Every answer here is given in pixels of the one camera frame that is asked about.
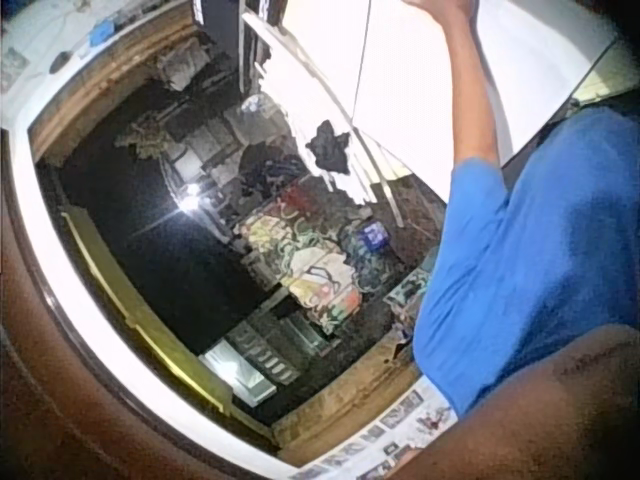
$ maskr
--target blue sleeve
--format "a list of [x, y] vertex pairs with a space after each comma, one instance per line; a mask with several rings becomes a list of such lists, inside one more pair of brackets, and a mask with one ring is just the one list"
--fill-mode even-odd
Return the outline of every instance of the blue sleeve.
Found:
[[471, 158], [453, 170], [432, 282], [436, 290], [446, 289], [472, 273], [492, 245], [508, 198], [498, 167]]

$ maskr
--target bright light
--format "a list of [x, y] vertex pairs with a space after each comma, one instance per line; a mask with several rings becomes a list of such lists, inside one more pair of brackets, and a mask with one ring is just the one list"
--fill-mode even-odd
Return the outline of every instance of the bright light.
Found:
[[236, 374], [238, 373], [238, 364], [232, 362], [224, 362], [218, 365], [216, 373], [220, 375], [225, 382], [229, 384], [236, 383]]
[[197, 195], [200, 193], [200, 185], [198, 185], [197, 183], [190, 183], [187, 186], [187, 193], [189, 195]]
[[178, 206], [183, 212], [192, 212], [198, 209], [199, 204], [200, 200], [198, 200], [198, 197], [188, 196], [180, 200]]

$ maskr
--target white curved edge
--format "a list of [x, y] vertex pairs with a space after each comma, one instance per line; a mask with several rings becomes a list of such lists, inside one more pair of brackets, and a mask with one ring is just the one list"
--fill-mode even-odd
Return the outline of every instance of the white curved edge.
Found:
[[58, 75], [33, 93], [13, 125], [7, 126], [10, 133], [10, 172], [18, 210], [40, 268], [58, 302], [84, 342], [111, 374], [153, 413], [198, 445], [264, 477], [285, 478], [298, 469], [250, 446], [213, 423], [167, 387], [129, 349], [76, 274], [53, 227], [36, 177], [28, 128], [37, 115], [92, 58], [131, 29], [172, 6], [175, 3], [120, 32], [88, 57], [80, 60], [74, 56]]

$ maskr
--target shirt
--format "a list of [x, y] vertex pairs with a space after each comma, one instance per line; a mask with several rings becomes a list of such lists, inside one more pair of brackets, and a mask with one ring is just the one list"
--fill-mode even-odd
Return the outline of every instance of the shirt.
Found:
[[638, 125], [592, 109], [553, 132], [511, 194], [482, 159], [454, 169], [413, 349], [459, 416], [590, 330], [637, 326], [639, 158]]

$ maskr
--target tattoo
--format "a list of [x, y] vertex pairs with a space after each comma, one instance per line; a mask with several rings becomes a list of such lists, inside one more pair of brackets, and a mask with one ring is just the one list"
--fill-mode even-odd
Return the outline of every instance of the tattoo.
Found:
[[638, 347], [637, 341], [627, 340], [625, 342], [621, 342], [609, 348], [606, 348], [598, 353], [593, 353], [593, 354], [587, 353], [587, 354], [581, 355], [580, 357], [574, 359], [570, 365], [564, 367], [560, 371], [560, 376], [570, 377], [573, 375], [583, 374], [590, 368], [600, 364], [602, 361], [611, 358], [616, 353], [623, 350], [637, 348], [637, 347]]

